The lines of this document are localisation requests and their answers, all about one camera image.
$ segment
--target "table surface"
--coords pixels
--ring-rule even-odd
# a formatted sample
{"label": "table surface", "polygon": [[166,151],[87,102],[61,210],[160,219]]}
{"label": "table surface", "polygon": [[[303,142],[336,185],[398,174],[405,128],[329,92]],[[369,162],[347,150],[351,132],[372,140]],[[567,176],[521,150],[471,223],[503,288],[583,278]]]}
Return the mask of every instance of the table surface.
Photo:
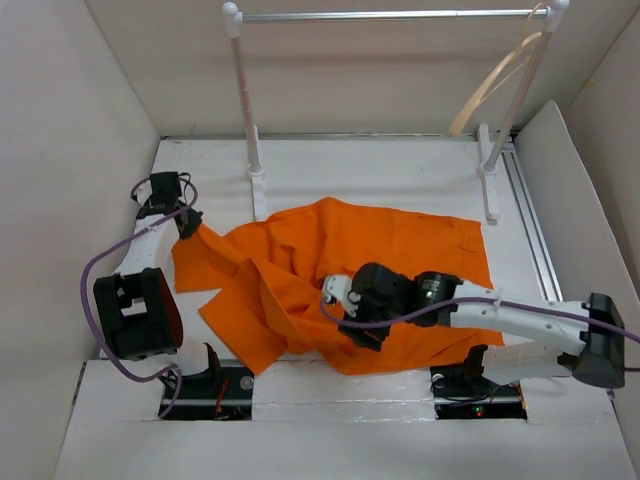
{"label": "table surface", "polygon": [[[482,222],[491,277],[540,297],[508,175],[487,224],[470,139],[263,140],[270,212],[326,196]],[[154,172],[191,173],[197,208],[219,233],[252,220],[240,140],[163,140]],[[165,274],[173,284],[173,265]],[[197,309],[215,291],[176,296],[185,333],[233,354]],[[509,337],[508,343],[519,339]],[[136,363],[136,372],[157,366]],[[159,382],[131,383],[104,360],[85,371],[57,478],[636,478],[606,392],[573,379],[522,382],[529,419],[435,421],[428,370],[345,377],[317,354],[286,355],[256,378],[250,422],[162,422]]]}

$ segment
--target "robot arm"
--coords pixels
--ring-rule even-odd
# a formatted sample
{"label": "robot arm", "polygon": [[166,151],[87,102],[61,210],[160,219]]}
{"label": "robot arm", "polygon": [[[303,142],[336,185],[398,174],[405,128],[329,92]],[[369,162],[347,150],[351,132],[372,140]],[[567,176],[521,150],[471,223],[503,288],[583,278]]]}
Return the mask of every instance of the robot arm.
{"label": "robot arm", "polygon": [[[544,308],[604,321],[624,328],[611,298],[593,293],[588,302],[524,302],[459,277],[424,272],[413,280],[378,264],[364,265],[353,279],[334,275],[326,279],[323,293],[329,303],[339,302],[345,320],[363,328],[339,325],[356,345],[379,351],[390,326],[366,328],[366,323],[390,320],[430,305],[449,305],[408,320],[419,327],[496,330],[532,340],[504,347],[480,345],[469,352],[464,368],[469,377],[482,377],[497,385],[531,377],[573,376],[602,388],[624,386],[624,339],[586,322],[535,311]],[[475,297],[485,303],[456,304],[455,299]],[[524,309],[507,308],[525,303]]]}

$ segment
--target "orange cloth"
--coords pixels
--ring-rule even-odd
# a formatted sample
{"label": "orange cloth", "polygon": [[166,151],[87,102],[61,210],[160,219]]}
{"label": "orange cloth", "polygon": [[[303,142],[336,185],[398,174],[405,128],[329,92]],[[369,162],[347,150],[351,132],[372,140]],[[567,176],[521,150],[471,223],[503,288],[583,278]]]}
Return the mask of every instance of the orange cloth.
{"label": "orange cloth", "polygon": [[222,288],[200,313],[255,374],[287,350],[317,350],[355,375],[458,363],[474,345],[502,344],[497,332],[398,324],[374,352],[354,346],[319,308],[326,276],[353,276],[368,262],[409,278],[434,270],[491,288],[478,222],[326,198],[224,237],[202,225],[174,246],[173,259],[177,292]]}

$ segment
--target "purple cable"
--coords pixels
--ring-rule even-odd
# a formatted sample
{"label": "purple cable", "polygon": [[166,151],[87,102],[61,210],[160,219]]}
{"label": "purple cable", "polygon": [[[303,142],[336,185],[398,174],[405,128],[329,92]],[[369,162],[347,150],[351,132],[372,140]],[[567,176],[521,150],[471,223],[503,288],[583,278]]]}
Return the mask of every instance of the purple cable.
{"label": "purple cable", "polygon": [[[147,377],[141,377],[139,375],[136,375],[135,373],[130,372],[122,364],[122,362],[115,355],[115,353],[113,353],[111,351],[111,349],[107,345],[107,342],[105,341],[105,339],[102,336],[102,330],[100,329],[100,327],[96,323],[95,318],[93,318],[93,314],[91,313],[91,304],[89,302],[89,286],[88,286],[88,284],[89,284],[89,273],[91,272],[91,269],[95,266],[96,263],[98,263],[103,258],[111,255],[116,250],[119,250],[120,248],[124,247],[125,245],[128,245],[131,242],[133,242],[134,240],[140,238],[142,235],[144,235],[145,233],[149,232],[151,229],[157,227],[158,225],[162,225],[163,223],[171,220],[172,218],[175,218],[178,215],[182,215],[183,213],[185,213],[187,210],[189,210],[196,203],[196,201],[198,200],[198,189],[196,189],[196,187],[193,185],[193,183],[191,183],[189,180],[186,180],[186,179],[184,179],[182,177],[180,178],[180,180],[185,185],[189,186],[189,188],[191,188],[191,191],[193,192],[193,199],[187,205],[185,205],[184,207],[179,208],[178,210],[176,210],[175,212],[170,213],[169,215],[166,215],[166,216],[162,217],[160,220],[157,220],[157,221],[153,222],[148,227],[137,231],[136,233],[134,233],[130,237],[119,241],[118,243],[116,243],[112,247],[108,248],[104,252],[99,253],[98,255],[96,255],[94,258],[89,260],[89,263],[87,263],[87,265],[84,267],[84,270],[82,271],[82,276],[80,277],[80,300],[82,302],[82,310],[84,311],[84,315],[85,315],[85,317],[87,319],[87,323],[89,324],[89,328],[91,329],[91,333],[93,333],[93,336],[95,337],[96,341],[98,342],[98,345],[100,345],[100,348],[102,349],[102,351],[105,353],[107,358],[111,361],[111,363],[113,363],[113,365],[118,369],[118,371],[120,371],[120,373],[122,373],[129,380],[133,380],[134,382],[138,382],[138,383],[151,382],[152,380],[156,380],[156,379],[160,378],[161,376],[163,376],[164,374],[166,374],[166,373],[168,373],[168,372],[170,372],[172,370],[175,372],[176,377],[177,377],[176,378],[175,392],[174,392],[173,398],[169,402],[169,405],[167,406],[167,408],[165,408],[165,410],[162,413],[160,413],[160,415],[159,415],[160,418],[164,418],[169,413],[169,411],[171,411],[171,409],[173,408],[173,406],[176,403],[178,395],[180,394],[180,389],[182,388],[182,372],[180,371],[180,367],[178,367],[178,365],[176,365],[175,363],[172,363],[172,364],[166,366],[165,368],[163,368],[162,370],[154,373],[153,375],[149,375]],[[149,178],[146,178],[146,179],[138,182],[131,193],[134,194],[135,191],[143,183],[145,183],[147,181],[149,181]]]}
{"label": "purple cable", "polygon": [[[416,317],[419,317],[420,315],[424,315],[425,313],[430,313],[430,312],[433,312],[435,310],[439,310],[439,309],[444,308],[444,307],[449,307],[451,305],[459,305],[461,303],[485,303],[485,304],[493,305],[493,304],[496,303],[496,299],[495,298],[488,298],[488,297],[454,298],[454,299],[451,299],[451,300],[445,300],[443,302],[434,303],[433,305],[430,305],[428,307],[421,308],[420,310],[416,310],[415,312],[411,312],[411,313],[408,313],[407,315],[403,315],[401,317],[393,318],[391,320],[385,320],[385,321],[381,321],[381,322],[370,322],[370,323],[367,323],[367,322],[354,322],[352,320],[342,320],[342,319],[340,319],[338,317],[334,317],[327,310],[326,299],[323,299],[322,302],[320,302],[320,310],[322,311],[322,314],[325,317],[327,317],[329,320],[331,320],[332,322],[338,323],[338,324],[340,324],[340,325],[342,325],[344,327],[369,329],[369,328],[390,327],[391,325],[395,325],[396,323],[402,323],[402,322],[406,322],[408,320],[412,320],[412,319],[414,319]],[[605,330],[609,330],[609,331],[611,331],[613,333],[617,333],[618,335],[622,335],[622,336],[628,338],[629,340],[632,340],[632,341],[640,344],[640,336],[636,335],[635,333],[629,332],[629,331],[625,330],[624,328],[620,328],[620,327],[617,327],[615,325],[610,325],[610,324],[602,322],[600,320],[596,320],[595,318],[589,318],[589,317],[584,316],[584,315],[577,315],[575,313],[570,313],[570,312],[559,312],[559,311],[556,311],[556,310],[552,310],[550,308],[535,307],[533,305],[526,305],[524,303],[510,302],[510,301],[507,301],[507,300],[501,300],[500,301],[500,306],[506,307],[506,308],[512,308],[514,310],[523,310],[525,312],[539,313],[541,315],[551,315],[551,316],[554,316],[554,317],[564,317],[564,318],[570,318],[572,320],[578,320],[579,322],[585,322],[585,323],[588,323],[589,325],[593,325],[594,327],[600,327],[600,328],[603,328]]]}

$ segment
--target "purple cord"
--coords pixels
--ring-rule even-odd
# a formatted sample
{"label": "purple cord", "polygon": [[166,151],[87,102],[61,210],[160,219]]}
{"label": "purple cord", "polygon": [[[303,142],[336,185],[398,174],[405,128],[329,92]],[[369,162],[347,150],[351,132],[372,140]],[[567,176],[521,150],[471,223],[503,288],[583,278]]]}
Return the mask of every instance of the purple cord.
{"label": "purple cord", "polygon": [[[82,276],[80,277],[80,300],[82,302],[82,310],[84,311],[84,315],[85,315],[85,317],[87,319],[87,323],[89,324],[89,328],[91,329],[91,333],[93,333],[93,336],[95,337],[96,341],[98,342],[98,345],[100,345],[100,348],[102,349],[102,351],[104,351],[104,353],[107,356],[107,358],[120,371],[120,373],[122,373],[129,380],[133,380],[134,382],[147,383],[147,382],[151,382],[152,380],[156,380],[156,379],[160,378],[161,376],[163,376],[164,374],[170,372],[171,370],[173,370],[175,372],[176,377],[177,377],[175,392],[174,392],[173,398],[171,399],[171,402],[169,402],[169,405],[167,406],[167,408],[162,413],[159,414],[160,418],[164,418],[169,413],[169,411],[171,411],[171,409],[173,408],[173,406],[176,403],[178,395],[180,394],[180,389],[182,388],[182,372],[180,371],[180,367],[178,367],[178,365],[176,365],[175,363],[172,363],[172,364],[168,365],[167,367],[163,368],[162,370],[154,373],[153,375],[149,375],[148,377],[141,377],[139,375],[136,375],[135,373],[130,372],[122,364],[122,362],[115,355],[115,353],[113,353],[111,351],[111,349],[107,345],[107,342],[105,341],[105,339],[102,336],[102,330],[100,329],[100,327],[96,323],[95,318],[93,318],[93,314],[91,313],[91,304],[89,302],[89,286],[88,286],[88,284],[89,284],[89,273],[91,272],[91,269],[95,266],[96,263],[98,263],[103,258],[111,255],[116,250],[118,250],[118,249],[124,247],[125,245],[130,244],[134,240],[140,238],[142,235],[144,235],[145,233],[149,232],[151,229],[157,227],[158,225],[162,225],[163,223],[171,220],[172,218],[175,218],[178,215],[181,215],[181,214],[185,213],[187,210],[189,210],[196,203],[196,201],[198,200],[198,189],[196,189],[196,187],[193,185],[193,183],[191,183],[189,180],[186,180],[184,178],[180,178],[180,180],[185,185],[188,185],[189,188],[191,188],[191,191],[193,191],[193,199],[187,205],[185,205],[184,207],[179,208],[178,210],[176,210],[173,213],[170,213],[169,215],[165,215],[160,220],[157,220],[157,221],[153,222],[148,227],[143,228],[142,230],[140,230],[140,231],[134,233],[133,235],[131,235],[130,237],[119,241],[118,243],[116,243],[112,247],[108,248],[104,252],[99,253],[98,255],[96,255],[94,258],[89,260],[89,263],[87,263],[87,265],[84,267],[84,270],[82,271]],[[135,193],[135,191],[146,181],[149,181],[149,178],[146,178],[146,179],[138,182],[136,184],[136,186],[134,187],[134,189],[132,190],[132,194]]]}
{"label": "purple cord", "polygon": [[[325,299],[320,302],[320,310],[322,314],[327,317],[332,322],[338,323],[344,327],[348,328],[359,328],[359,329],[369,329],[369,328],[383,328],[390,327],[391,325],[395,325],[396,323],[406,322],[408,320],[419,317],[420,315],[424,315],[425,313],[430,313],[436,310],[439,310],[444,307],[449,307],[451,305],[459,305],[461,303],[485,303],[485,304],[495,304],[495,298],[488,297],[462,297],[462,298],[454,298],[451,300],[445,300],[443,302],[434,303],[433,305],[429,305],[428,307],[421,308],[420,310],[416,310],[415,312],[408,313],[407,315],[403,315],[401,317],[393,318],[391,320],[385,320],[381,322],[354,322],[352,320],[342,320],[338,317],[334,317],[327,310],[327,302]],[[610,325],[608,323],[602,322],[600,320],[596,320],[594,318],[589,318],[584,315],[577,315],[575,313],[570,312],[559,312],[556,310],[552,310],[550,308],[544,307],[534,307],[533,305],[526,305],[524,303],[510,302],[507,300],[501,300],[500,305],[506,308],[512,308],[514,310],[523,310],[525,312],[533,312],[539,313],[542,315],[551,315],[554,317],[564,317],[570,318],[572,320],[577,320],[579,322],[586,322],[589,325],[593,325],[594,327],[600,327],[606,330],[609,330],[613,333],[617,333],[618,335],[622,335],[629,340],[633,340],[634,342],[640,344],[640,336],[635,333],[629,332],[624,328],[617,327],[615,325]]]}

